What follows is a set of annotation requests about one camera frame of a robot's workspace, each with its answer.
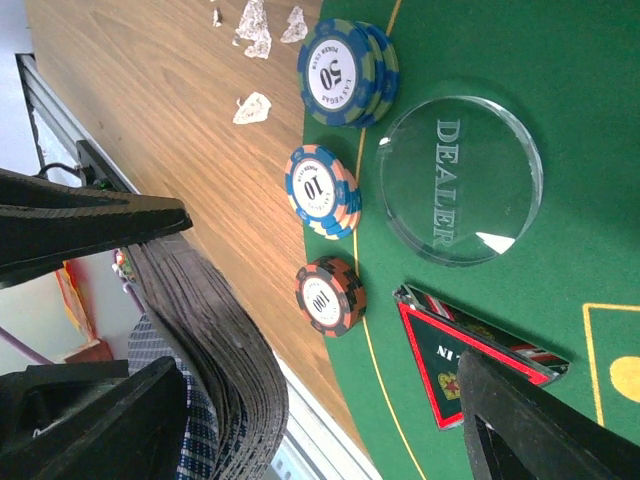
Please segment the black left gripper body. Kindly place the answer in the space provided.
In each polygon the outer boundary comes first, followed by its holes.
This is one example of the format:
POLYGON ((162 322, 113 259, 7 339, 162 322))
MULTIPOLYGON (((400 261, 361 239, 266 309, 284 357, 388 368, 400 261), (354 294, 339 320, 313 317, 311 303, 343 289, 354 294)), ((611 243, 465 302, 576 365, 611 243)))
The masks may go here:
POLYGON ((1 448, 8 450, 65 420, 129 376, 114 360, 31 365, 1 377, 1 448))

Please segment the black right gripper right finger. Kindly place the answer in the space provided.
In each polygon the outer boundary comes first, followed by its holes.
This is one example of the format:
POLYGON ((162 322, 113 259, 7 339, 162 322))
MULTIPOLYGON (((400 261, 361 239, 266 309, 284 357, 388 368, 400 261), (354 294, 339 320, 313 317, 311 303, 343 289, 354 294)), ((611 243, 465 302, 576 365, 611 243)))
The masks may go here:
POLYGON ((475 364, 464 442, 475 479, 637 479, 639 446, 545 390, 475 364))

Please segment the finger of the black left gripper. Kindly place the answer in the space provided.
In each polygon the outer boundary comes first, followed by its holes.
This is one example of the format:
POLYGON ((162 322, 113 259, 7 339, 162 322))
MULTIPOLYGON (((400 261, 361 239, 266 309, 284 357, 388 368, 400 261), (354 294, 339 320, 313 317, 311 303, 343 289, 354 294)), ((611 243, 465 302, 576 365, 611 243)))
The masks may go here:
POLYGON ((1 476, 173 479, 186 420, 186 381, 161 357, 29 441, 1 448, 1 476))

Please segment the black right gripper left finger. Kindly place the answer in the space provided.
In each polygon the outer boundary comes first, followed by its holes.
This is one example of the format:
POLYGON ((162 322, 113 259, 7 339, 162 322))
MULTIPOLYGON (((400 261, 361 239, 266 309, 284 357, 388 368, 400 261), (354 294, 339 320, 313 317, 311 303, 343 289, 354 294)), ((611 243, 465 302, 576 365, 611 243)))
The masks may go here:
POLYGON ((3 169, 1 287, 192 226, 178 199, 68 187, 3 169))

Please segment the blue playing card deck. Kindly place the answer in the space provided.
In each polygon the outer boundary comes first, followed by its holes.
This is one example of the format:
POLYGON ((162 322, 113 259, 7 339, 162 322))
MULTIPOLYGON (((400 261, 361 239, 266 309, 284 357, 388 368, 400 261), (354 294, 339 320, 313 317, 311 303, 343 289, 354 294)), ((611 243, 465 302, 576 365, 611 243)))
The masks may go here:
POLYGON ((182 236, 125 250, 145 312, 130 373, 169 356, 187 385, 179 479, 259 479, 286 431, 287 383, 222 273, 182 236))

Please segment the black red triangular all-in button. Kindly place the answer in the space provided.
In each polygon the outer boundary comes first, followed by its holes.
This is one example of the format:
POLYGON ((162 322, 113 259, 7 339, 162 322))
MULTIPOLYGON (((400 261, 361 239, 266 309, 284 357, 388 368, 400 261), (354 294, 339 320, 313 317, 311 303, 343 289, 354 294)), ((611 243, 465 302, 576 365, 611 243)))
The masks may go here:
POLYGON ((416 286, 400 285, 393 298, 440 431, 463 423, 466 398, 472 394, 466 383, 476 363, 538 387, 570 369, 562 356, 416 286))

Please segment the red 100 chip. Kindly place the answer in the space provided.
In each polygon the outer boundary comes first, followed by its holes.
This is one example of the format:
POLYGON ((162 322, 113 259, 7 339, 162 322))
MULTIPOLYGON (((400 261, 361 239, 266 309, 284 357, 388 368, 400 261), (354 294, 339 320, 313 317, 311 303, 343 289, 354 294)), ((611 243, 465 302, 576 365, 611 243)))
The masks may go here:
POLYGON ((324 256, 296 274, 296 301, 311 326, 327 337, 346 334, 365 315, 367 295, 355 269, 344 260, 324 256))

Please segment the clear round dealer button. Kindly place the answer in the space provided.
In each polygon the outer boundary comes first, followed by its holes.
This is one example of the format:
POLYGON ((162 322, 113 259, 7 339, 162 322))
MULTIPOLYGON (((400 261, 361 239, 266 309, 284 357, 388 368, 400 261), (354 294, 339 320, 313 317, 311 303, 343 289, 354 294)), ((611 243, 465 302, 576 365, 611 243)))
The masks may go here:
POLYGON ((543 196, 539 149, 525 124, 483 97, 432 97, 400 116, 376 152, 378 197, 413 252, 470 267, 509 250, 543 196))

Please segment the blue 50 chips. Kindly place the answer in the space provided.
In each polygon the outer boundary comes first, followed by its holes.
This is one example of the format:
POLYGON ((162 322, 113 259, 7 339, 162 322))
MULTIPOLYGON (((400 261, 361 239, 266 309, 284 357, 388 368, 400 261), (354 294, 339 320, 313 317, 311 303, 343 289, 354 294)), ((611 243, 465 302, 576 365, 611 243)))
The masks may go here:
POLYGON ((319 21, 305 37, 297 76, 307 113, 319 123, 368 128, 393 105, 400 67, 380 27, 333 18, 319 21))

